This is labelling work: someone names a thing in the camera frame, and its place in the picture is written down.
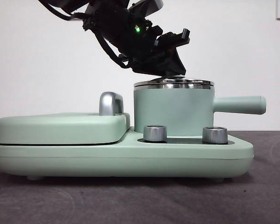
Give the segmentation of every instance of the gray tabletop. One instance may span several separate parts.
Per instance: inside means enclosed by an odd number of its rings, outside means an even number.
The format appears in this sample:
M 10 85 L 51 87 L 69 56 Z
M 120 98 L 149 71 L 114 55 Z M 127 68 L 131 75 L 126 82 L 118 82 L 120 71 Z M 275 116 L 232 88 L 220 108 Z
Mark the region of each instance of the gray tabletop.
M 60 178 L 0 172 L 0 224 L 280 224 L 280 132 L 230 132 L 254 145 L 248 173 L 203 178 Z

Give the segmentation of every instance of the mint green pot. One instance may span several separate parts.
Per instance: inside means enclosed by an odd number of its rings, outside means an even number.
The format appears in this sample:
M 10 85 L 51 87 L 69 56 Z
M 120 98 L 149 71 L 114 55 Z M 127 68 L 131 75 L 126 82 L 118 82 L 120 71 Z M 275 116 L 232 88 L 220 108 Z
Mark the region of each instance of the mint green pot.
M 214 112 L 263 114 L 262 96 L 216 98 L 214 84 L 203 80 L 159 79 L 135 84 L 135 131 L 163 125 L 169 136 L 199 136 L 213 126 Z

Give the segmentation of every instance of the metal rim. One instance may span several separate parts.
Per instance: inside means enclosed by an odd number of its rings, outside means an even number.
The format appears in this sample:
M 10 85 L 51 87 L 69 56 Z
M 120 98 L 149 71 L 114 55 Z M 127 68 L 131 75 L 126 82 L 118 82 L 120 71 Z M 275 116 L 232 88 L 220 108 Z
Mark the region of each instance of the metal rim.
M 166 85 L 166 84 L 198 84 L 198 85 L 214 86 L 213 82 L 206 81 L 206 80 L 182 79 L 182 78 L 158 78 L 151 81 L 135 83 L 134 87 L 148 86 L 148 85 Z
M 155 84 L 135 86 L 134 90 L 150 90 L 150 89 L 202 89 L 214 90 L 212 85 L 205 84 Z

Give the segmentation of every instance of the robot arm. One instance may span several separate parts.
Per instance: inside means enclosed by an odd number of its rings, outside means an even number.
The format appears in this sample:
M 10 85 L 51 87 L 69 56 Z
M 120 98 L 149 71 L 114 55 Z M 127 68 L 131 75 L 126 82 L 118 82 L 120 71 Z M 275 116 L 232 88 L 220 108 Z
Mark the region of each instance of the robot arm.
M 160 10 L 162 0 L 140 0 L 129 9 L 129 0 L 39 0 L 50 12 L 64 20 L 83 20 L 84 30 L 91 30 L 103 50 L 122 68 L 132 68 L 136 73 L 175 76 L 186 70 L 176 47 L 189 43 L 189 31 L 176 35 L 162 34 L 145 17 Z M 73 13 L 86 5 L 85 13 Z M 61 8 L 67 15 L 56 11 Z M 117 56 L 106 40 L 121 53 Z

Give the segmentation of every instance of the black cable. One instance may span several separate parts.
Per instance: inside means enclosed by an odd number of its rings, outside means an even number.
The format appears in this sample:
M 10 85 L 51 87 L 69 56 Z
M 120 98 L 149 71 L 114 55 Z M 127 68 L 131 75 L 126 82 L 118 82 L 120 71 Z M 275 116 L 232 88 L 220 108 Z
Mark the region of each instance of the black cable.
M 84 19 L 87 19 L 89 17 L 88 14 L 85 14 L 85 13 L 74 13 L 72 14 L 71 16 L 67 16 L 67 15 L 64 15 L 60 12 L 58 12 L 56 9 L 54 9 L 49 3 L 43 1 L 43 0 L 39 0 L 39 2 L 45 6 L 51 13 L 53 13 L 54 15 L 58 16 L 59 18 L 63 19 L 63 20 L 66 20 L 66 21 L 70 21 L 70 20 L 73 20 L 73 19 L 81 19 L 81 20 L 84 20 Z
M 110 46 L 108 45 L 107 41 L 104 39 L 104 37 L 101 35 L 101 33 L 99 31 L 94 31 L 92 30 L 92 32 L 94 33 L 95 37 L 98 40 L 98 43 L 101 45 L 101 47 L 103 48 L 103 50 L 107 53 L 107 55 L 116 63 L 118 64 L 121 68 L 123 69 L 128 69 L 129 66 L 125 65 L 118 57 L 117 55 L 114 53 L 114 51 L 110 48 Z

